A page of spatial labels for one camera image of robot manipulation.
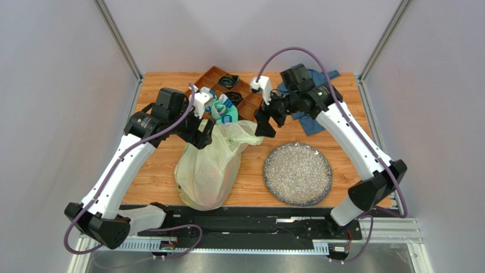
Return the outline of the brown compartment tray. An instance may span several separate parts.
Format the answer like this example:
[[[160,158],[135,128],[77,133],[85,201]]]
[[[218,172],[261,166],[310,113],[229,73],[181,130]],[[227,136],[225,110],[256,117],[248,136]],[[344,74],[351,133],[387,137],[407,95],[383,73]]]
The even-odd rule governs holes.
[[[262,95],[252,93],[249,83],[244,81],[240,74],[231,74],[219,67],[212,66],[194,82],[194,86],[199,90],[209,88],[216,95],[216,99],[228,92],[236,94],[236,97],[227,96],[233,103],[235,102],[239,120],[256,122],[254,112],[261,104]]]

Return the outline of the blue cloth shirt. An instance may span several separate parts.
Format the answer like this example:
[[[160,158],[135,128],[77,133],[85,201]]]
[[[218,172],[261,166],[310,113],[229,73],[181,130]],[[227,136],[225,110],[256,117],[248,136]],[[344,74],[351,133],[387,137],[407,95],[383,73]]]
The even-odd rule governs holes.
[[[318,72],[314,69],[308,69],[307,72],[316,86],[327,82],[327,79],[323,72]],[[283,96],[283,94],[287,93],[287,87],[283,82],[277,86],[277,91],[279,96]],[[299,124],[301,125],[304,133],[307,136],[317,134],[325,130],[322,125],[320,125],[317,121],[313,120],[308,114],[298,112],[292,114],[291,117],[293,120],[299,121]]]

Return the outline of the black rolled sock middle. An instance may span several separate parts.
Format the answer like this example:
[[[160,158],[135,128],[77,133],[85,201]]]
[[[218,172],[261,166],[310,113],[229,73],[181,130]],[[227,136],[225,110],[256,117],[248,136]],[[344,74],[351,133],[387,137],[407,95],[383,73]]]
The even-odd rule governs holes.
[[[243,96],[239,92],[226,92],[224,94],[235,106],[238,106],[243,101]]]

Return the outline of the translucent yellow plastic bag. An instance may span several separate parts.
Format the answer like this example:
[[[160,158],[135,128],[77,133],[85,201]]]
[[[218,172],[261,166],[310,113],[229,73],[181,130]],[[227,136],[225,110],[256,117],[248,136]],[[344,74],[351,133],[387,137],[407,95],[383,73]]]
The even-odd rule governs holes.
[[[184,205],[199,211],[223,205],[239,173],[242,152],[263,141],[255,135],[256,128],[247,120],[215,125],[211,144],[201,150],[186,145],[174,171]]]

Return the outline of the speckled round plate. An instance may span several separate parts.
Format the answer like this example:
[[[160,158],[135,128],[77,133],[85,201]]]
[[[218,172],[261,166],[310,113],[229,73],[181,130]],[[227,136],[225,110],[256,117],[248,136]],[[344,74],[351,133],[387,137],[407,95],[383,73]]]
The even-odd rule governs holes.
[[[322,201],[332,187],[332,168],[316,148],[300,142],[281,145],[266,158],[266,187],[290,206],[312,206]]]

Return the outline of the teal sock left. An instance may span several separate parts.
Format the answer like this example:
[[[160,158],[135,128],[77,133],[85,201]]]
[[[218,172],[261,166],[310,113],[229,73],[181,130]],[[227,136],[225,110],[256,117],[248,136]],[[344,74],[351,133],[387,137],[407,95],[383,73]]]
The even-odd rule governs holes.
[[[200,89],[200,92],[204,101],[204,111],[206,113],[209,113],[212,109],[214,100],[217,99],[216,93],[212,89],[205,86]]]

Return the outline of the teal sock right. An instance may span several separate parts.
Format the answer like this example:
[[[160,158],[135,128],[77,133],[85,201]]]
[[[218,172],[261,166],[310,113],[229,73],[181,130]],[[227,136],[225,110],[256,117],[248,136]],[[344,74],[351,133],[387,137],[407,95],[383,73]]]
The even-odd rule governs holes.
[[[236,123],[239,121],[237,107],[225,94],[222,94],[213,102],[209,113],[216,120],[217,125]]]

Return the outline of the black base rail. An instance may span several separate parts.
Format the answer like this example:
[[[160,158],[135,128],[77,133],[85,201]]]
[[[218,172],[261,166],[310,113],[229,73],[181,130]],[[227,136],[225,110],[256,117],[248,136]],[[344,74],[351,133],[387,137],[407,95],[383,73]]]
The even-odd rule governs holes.
[[[313,241],[358,242],[364,238],[363,223],[352,221],[330,231],[325,207],[224,206],[198,211],[187,206],[169,206],[163,228],[198,225],[203,231],[199,249],[309,250]]]

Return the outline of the dark rolled sock back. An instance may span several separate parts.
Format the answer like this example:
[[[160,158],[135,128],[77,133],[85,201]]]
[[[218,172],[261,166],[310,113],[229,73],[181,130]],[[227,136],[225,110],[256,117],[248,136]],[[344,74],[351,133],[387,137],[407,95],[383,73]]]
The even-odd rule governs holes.
[[[239,82],[238,75],[224,75],[221,76],[218,80],[218,84],[222,87],[225,87],[228,90],[234,88]]]

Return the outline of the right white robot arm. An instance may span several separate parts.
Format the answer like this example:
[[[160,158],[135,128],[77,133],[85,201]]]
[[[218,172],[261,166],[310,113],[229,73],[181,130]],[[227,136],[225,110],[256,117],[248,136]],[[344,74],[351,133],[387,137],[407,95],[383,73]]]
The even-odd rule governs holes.
[[[407,166],[402,160],[392,160],[382,152],[354,119],[332,84],[316,85],[303,64],[281,72],[281,77],[287,90],[283,96],[273,91],[268,77],[259,75],[250,83],[251,91],[263,97],[254,112],[256,135],[273,138],[276,132],[269,124],[271,118],[282,127],[288,115],[301,112],[334,137],[360,177],[360,181],[348,189],[348,196],[327,217],[334,226],[346,226],[395,191]]]

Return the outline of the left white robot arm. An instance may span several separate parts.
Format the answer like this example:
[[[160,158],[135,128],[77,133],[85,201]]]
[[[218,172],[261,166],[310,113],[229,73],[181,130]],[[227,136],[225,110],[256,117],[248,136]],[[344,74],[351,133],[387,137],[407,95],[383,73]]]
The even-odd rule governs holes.
[[[145,161],[169,136],[177,135],[200,150],[211,144],[216,121],[207,120],[203,130],[199,126],[214,96],[194,85],[190,89],[191,94],[187,95],[162,88],[155,102],[128,119],[117,151],[96,185],[79,203],[70,202],[64,210],[71,222],[64,235],[64,246],[69,252],[82,254],[69,246],[73,229],[113,250],[131,235],[163,226],[168,209],[160,203],[129,210],[121,210],[120,205]]]

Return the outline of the teal sock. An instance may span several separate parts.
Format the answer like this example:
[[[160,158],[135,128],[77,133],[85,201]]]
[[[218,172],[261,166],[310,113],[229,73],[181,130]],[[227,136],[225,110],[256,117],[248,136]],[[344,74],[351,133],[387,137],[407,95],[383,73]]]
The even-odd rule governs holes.
[[[216,120],[217,125],[236,123],[239,121],[237,107],[225,94],[222,94],[213,102],[209,113]]]
[[[214,100],[217,99],[216,93],[212,89],[205,86],[200,89],[200,92],[204,101],[204,111],[206,113],[209,113],[212,109]]]

